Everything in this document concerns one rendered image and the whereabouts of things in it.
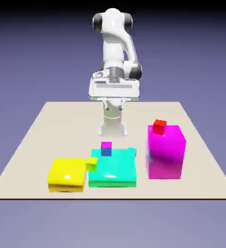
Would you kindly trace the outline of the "large yellow box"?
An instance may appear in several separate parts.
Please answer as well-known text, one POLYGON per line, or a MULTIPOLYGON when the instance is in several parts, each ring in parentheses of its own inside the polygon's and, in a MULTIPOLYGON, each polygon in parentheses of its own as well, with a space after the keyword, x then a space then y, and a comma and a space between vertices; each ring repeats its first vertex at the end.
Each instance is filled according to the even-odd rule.
POLYGON ((47 177, 49 192, 82 192, 86 174, 85 158, 55 158, 47 177))

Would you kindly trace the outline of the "small blue cube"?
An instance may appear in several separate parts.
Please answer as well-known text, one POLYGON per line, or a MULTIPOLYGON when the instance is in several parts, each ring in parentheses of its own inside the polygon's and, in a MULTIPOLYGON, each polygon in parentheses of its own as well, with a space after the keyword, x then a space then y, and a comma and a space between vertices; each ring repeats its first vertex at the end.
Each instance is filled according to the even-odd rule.
POLYGON ((112 142, 101 142, 101 156, 111 156, 112 154, 112 142))

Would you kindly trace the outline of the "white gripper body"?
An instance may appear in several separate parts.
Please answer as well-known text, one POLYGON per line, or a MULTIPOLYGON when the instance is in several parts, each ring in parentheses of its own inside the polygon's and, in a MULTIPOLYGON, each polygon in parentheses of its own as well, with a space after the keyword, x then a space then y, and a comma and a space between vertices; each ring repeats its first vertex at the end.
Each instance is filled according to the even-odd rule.
POLYGON ((93 100, 104 98, 138 99, 140 95, 139 81, 122 79, 118 83, 109 82, 109 78, 91 78, 89 97, 93 100))

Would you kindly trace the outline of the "small red cube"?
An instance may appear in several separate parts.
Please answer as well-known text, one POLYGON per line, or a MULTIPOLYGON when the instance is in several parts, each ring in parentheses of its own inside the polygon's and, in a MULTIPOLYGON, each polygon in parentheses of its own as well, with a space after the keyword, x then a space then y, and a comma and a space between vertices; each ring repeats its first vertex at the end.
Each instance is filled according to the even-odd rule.
POLYGON ((163 136, 165 134, 167 121, 164 120, 155 120, 153 123, 153 133, 163 136))

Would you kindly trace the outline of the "small yellow cube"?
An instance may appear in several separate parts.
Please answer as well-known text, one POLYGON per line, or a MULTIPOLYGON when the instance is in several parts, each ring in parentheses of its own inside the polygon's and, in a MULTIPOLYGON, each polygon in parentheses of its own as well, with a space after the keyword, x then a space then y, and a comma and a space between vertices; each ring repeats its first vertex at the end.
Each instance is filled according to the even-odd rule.
POLYGON ((86 171, 95 172, 97 170, 98 158, 88 157, 86 160, 86 171))

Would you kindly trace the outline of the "large magenta box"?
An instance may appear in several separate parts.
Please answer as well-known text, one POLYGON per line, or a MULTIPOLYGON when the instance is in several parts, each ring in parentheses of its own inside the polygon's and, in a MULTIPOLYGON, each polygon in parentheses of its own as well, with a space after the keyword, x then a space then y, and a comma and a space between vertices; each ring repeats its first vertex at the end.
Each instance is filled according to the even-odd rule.
POLYGON ((178 125, 167 125, 164 135, 148 125, 147 167, 149 179, 180 179, 186 139, 178 125))

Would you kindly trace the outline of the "large turquoise box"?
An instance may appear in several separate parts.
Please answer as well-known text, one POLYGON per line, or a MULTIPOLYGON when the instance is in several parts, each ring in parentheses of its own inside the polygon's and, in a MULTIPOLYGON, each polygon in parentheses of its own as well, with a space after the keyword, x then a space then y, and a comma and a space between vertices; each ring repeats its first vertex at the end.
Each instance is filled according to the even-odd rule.
POLYGON ((89 187, 136 187, 135 158, 127 149, 112 149, 111 156, 101 156, 100 149, 92 149, 98 158, 97 170, 88 172, 89 187))

